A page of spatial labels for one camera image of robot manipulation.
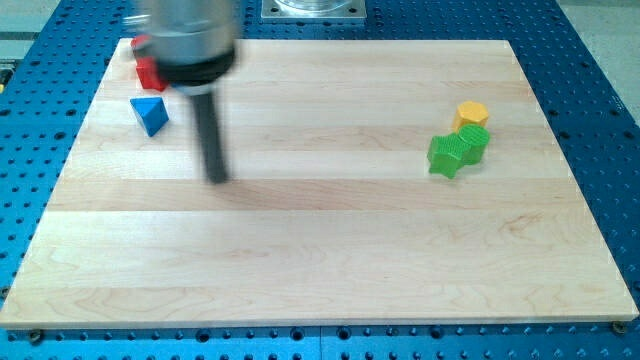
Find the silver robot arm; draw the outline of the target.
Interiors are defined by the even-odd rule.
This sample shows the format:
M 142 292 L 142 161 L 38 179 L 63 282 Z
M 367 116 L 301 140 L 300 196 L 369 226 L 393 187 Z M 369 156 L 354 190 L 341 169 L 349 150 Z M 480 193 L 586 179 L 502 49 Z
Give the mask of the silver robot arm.
M 207 179 L 228 180 L 216 82 L 236 60 L 237 23 L 229 0 L 144 0 L 124 24 L 147 35 L 142 46 L 159 76 L 190 99 Z

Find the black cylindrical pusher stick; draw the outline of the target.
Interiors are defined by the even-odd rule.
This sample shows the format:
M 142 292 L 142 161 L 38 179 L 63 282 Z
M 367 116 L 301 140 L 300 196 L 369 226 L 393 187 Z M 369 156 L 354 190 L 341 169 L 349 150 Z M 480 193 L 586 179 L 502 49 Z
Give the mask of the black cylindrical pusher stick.
M 207 179 L 214 184 L 228 180 L 219 121 L 212 91 L 192 96 L 196 129 Z

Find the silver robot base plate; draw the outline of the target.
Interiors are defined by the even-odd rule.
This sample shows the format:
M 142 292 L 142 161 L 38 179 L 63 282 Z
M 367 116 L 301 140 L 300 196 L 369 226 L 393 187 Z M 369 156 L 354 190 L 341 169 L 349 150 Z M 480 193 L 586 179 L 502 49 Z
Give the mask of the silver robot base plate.
M 263 0 L 261 18 L 267 20 L 363 20 L 365 0 Z

